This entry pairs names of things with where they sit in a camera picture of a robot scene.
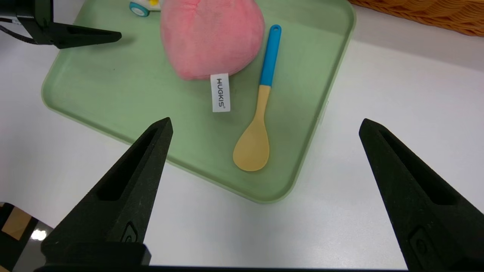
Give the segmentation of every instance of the spoon handle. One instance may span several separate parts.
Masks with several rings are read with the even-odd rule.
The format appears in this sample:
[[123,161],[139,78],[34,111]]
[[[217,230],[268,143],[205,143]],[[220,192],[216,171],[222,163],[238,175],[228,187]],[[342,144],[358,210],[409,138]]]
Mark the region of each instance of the spoon handle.
[[279,51],[279,42],[281,41],[281,33],[282,28],[279,25],[273,25],[269,30],[266,55],[264,57],[264,65],[262,66],[262,74],[260,76],[260,85],[272,87],[272,78],[274,77],[277,52]]

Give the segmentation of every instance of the plush toy tag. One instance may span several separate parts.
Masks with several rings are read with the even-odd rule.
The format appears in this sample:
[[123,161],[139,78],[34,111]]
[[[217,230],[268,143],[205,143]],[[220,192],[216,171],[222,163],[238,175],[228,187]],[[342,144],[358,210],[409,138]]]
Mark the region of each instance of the plush toy tag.
[[230,111],[230,87],[228,85],[228,74],[210,76],[212,85],[212,112]]

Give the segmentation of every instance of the wooden spoon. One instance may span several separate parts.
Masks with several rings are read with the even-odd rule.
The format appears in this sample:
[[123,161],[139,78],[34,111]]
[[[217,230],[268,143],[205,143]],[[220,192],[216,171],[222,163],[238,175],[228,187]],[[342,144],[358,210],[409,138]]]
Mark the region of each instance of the wooden spoon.
[[234,148],[233,160],[240,169],[245,171],[260,170],[269,159],[269,138],[264,117],[271,92],[281,33],[282,29],[279,25],[273,25],[269,30],[266,55],[260,76],[256,114]]

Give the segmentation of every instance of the white table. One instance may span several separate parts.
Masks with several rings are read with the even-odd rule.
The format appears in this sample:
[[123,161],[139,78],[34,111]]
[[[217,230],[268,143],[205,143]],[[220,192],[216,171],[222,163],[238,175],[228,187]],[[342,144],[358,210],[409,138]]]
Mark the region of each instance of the white table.
[[[56,21],[72,23],[82,2],[56,1]],[[484,38],[356,10],[293,192],[259,205],[166,165],[145,239],[152,264],[405,268],[358,137],[363,118],[484,211]],[[0,33],[0,200],[53,227],[128,147],[43,105],[57,52]]]

